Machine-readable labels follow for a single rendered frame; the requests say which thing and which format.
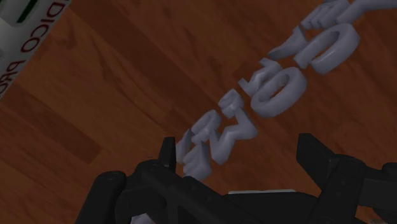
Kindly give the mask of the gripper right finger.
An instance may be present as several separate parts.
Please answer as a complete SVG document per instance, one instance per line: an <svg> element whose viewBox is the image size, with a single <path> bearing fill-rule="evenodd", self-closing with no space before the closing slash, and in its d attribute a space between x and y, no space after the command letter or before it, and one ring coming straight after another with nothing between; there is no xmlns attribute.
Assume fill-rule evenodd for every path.
<svg viewBox="0 0 397 224"><path fill-rule="evenodd" d="M358 206L372 208L387 224L397 224L397 162L377 170L332 152L310 133L299 134L296 160L321 189L308 224L358 224Z"/></svg>

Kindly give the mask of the white box with red lettering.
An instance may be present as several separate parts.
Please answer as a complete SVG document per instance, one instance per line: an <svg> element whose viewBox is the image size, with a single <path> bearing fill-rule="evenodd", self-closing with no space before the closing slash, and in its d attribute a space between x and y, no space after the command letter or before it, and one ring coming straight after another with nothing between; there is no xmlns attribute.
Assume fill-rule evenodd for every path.
<svg viewBox="0 0 397 224"><path fill-rule="evenodd" d="M0 99L71 0L0 0Z"/></svg>

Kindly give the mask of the grey block letters ornament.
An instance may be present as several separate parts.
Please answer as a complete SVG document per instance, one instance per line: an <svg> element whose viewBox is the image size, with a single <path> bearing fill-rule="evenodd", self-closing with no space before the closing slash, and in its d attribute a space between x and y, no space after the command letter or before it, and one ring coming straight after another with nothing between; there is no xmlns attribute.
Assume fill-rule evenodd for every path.
<svg viewBox="0 0 397 224"><path fill-rule="evenodd" d="M307 88L302 69L312 66L319 74L335 69L359 45L353 22L368 11L392 8L397 8L397 0L324 0L282 45L261 59L263 67L250 80L239 80L251 98L251 108L272 118L292 107ZM252 139L258 133L235 89L230 89L218 106L220 113L212 109L203 114L176 145L176 160L186 176L208 177L212 161L224 164L237 140Z"/></svg>

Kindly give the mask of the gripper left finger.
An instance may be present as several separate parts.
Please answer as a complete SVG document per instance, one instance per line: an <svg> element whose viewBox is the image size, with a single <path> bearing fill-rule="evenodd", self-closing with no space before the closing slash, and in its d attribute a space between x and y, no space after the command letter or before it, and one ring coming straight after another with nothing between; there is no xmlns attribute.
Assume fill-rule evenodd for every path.
<svg viewBox="0 0 397 224"><path fill-rule="evenodd" d="M158 158L141 162L130 176L122 171L98 175L75 224L129 224L144 213L155 224L243 224L241 208L175 170L175 139L166 137Z"/></svg>

